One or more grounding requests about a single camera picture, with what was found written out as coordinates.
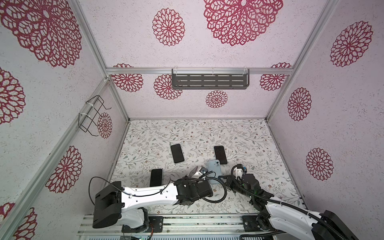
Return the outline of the light blue phone case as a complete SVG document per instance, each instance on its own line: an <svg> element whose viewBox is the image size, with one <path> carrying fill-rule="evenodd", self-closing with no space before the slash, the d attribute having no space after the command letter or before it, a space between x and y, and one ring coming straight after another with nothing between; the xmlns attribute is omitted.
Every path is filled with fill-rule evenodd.
<svg viewBox="0 0 384 240"><path fill-rule="evenodd" d="M218 178L222 175L221 164L219 160L211 160L208 162L208 170L211 172L208 174L210 178Z"/></svg>

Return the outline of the black phone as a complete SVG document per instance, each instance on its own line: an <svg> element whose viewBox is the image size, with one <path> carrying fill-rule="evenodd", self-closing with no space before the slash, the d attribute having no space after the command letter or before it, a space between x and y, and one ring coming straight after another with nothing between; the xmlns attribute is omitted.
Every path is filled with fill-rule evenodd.
<svg viewBox="0 0 384 240"><path fill-rule="evenodd" d="M200 178L199 177L199 174L198 174L198 171L200 170L201 167L195 167L188 175L189 178L195 178L195 179L198 179Z"/></svg>

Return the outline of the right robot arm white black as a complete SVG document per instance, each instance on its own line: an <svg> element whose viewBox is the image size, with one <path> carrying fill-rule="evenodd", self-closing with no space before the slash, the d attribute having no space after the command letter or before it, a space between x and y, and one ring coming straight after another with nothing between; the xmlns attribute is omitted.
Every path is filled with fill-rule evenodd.
<svg viewBox="0 0 384 240"><path fill-rule="evenodd" d="M263 190L252 174L220 176L226 187L250 199L256 215L243 216L243 227L250 237L251 232L260 232L261 238L289 234L299 240L356 240L357 236L333 212L323 213L302 209L285 203Z"/></svg>

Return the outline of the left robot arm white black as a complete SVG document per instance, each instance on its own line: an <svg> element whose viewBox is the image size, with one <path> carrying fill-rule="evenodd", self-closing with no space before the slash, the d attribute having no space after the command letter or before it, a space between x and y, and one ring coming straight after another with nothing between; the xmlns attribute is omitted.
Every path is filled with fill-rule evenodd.
<svg viewBox="0 0 384 240"><path fill-rule="evenodd" d="M93 228L106 228L118 222L134 230L146 228L148 206L189 206L212 196L209 181L203 179L182 178L148 188L129 188L122 186L120 181L113 182L95 195Z"/></svg>

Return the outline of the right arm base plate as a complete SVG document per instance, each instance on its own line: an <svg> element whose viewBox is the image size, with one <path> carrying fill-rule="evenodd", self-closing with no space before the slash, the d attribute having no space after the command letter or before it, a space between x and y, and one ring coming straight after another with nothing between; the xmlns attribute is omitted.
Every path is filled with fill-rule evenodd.
<svg viewBox="0 0 384 240"><path fill-rule="evenodd" d="M245 232L266 232L271 229L269 220L259 215L242 216Z"/></svg>

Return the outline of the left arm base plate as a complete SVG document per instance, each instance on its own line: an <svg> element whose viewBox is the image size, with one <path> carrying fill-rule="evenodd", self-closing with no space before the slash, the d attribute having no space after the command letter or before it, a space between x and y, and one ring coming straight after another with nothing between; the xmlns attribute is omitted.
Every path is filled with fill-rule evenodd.
<svg viewBox="0 0 384 240"><path fill-rule="evenodd" d="M122 233L133 234L133 233L161 233L164 226L164 217L149 217L149 220L144 222L144 225L136 229L131 229L127 225L123 225Z"/></svg>

